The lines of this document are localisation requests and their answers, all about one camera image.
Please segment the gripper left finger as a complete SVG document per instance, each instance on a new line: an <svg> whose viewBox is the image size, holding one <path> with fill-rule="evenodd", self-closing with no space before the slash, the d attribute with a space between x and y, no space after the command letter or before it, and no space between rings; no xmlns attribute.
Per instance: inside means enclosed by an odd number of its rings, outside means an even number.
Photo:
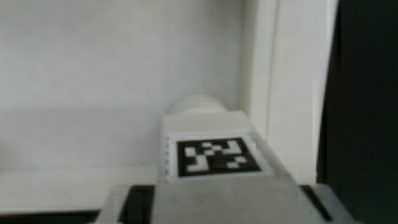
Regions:
<svg viewBox="0 0 398 224"><path fill-rule="evenodd" d="M115 186L94 224L151 224L153 199L153 185Z"/></svg>

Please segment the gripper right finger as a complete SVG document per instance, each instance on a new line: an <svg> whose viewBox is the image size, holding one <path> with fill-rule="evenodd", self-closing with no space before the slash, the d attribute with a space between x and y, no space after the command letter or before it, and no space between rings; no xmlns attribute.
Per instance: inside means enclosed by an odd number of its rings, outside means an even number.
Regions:
<svg viewBox="0 0 398 224"><path fill-rule="evenodd" d="M364 224L355 220L327 184L302 185L300 189L325 224Z"/></svg>

